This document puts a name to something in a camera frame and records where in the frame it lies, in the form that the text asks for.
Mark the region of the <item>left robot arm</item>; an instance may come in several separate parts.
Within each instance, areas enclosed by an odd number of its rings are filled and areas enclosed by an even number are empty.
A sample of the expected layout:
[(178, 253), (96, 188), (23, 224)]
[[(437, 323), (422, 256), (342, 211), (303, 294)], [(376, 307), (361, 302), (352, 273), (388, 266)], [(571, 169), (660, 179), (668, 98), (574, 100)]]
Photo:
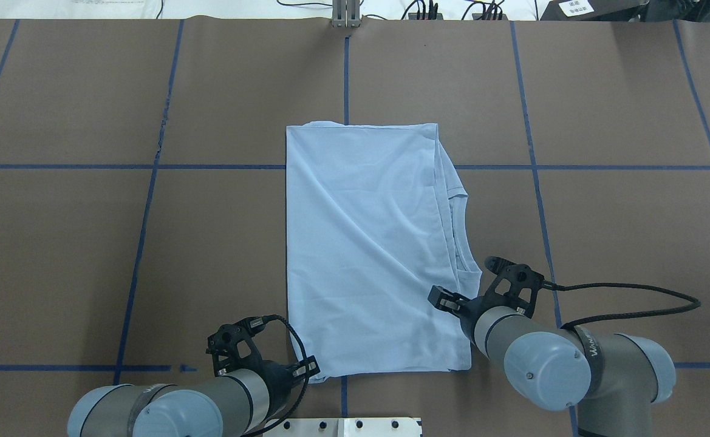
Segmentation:
[(241, 360), (201, 384), (105, 385), (72, 407), (69, 436), (260, 436), (296, 408), (289, 396), (319, 373), (315, 357)]

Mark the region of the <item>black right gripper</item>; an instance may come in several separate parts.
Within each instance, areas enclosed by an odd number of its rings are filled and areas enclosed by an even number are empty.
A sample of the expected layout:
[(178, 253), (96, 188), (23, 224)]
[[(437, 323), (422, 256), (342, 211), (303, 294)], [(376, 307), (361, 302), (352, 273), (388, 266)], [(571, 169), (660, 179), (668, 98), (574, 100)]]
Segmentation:
[(463, 334), (468, 340), (474, 340), (474, 330), (479, 318), (486, 311), (494, 308), (494, 299), (491, 297), (469, 299), (460, 293), (452, 293), (440, 285), (432, 286), (428, 302), (437, 310), (457, 316)]

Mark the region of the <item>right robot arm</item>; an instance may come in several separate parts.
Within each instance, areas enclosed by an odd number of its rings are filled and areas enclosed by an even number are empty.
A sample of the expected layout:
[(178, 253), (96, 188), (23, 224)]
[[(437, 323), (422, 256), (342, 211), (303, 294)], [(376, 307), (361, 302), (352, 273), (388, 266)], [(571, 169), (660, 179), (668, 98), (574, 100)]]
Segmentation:
[(514, 390), (544, 410), (576, 409), (580, 436), (652, 436), (652, 407), (677, 383), (673, 359), (654, 340), (549, 329), (506, 305), (433, 286), (429, 303), (460, 321), (466, 338)]

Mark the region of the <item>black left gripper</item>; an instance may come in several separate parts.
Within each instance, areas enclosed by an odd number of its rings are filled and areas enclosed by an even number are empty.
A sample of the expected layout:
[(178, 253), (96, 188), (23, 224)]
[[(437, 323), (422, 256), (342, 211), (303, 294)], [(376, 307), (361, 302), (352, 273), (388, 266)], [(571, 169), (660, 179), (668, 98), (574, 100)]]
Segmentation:
[(318, 360), (309, 355), (295, 364), (283, 365), (274, 361), (261, 362), (258, 374), (268, 390), (268, 414), (276, 414), (286, 407), (291, 391), (304, 381), (308, 384), (319, 374)]

